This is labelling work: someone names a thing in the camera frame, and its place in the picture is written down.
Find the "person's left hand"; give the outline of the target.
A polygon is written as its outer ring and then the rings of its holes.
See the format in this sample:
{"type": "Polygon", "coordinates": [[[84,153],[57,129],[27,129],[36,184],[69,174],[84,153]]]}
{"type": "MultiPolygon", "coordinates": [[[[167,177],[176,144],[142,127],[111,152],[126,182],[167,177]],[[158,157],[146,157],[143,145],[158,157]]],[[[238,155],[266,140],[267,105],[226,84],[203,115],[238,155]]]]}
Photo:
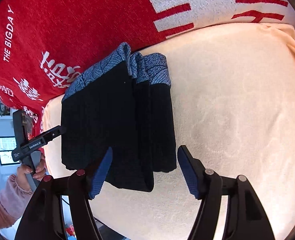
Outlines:
{"type": "Polygon", "coordinates": [[[41,160],[35,171],[25,164],[21,164],[17,168],[16,182],[25,191],[34,192],[37,185],[36,181],[41,181],[47,173],[47,166],[45,162],[45,156],[41,154],[41,160]]]}

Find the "pink sleeved left forearm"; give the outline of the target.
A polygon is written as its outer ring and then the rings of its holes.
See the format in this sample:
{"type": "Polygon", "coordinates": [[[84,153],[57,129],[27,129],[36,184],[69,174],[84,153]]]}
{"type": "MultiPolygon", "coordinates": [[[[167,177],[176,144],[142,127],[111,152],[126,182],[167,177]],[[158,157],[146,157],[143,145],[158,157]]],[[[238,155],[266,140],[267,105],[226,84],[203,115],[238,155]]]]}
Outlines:
{"type": "Polygon", "coordinates": [[[0,191],[0,229],[9,228],[23,215],[32,197],[31,187],[23,175],[9,176],[0,191]]]}

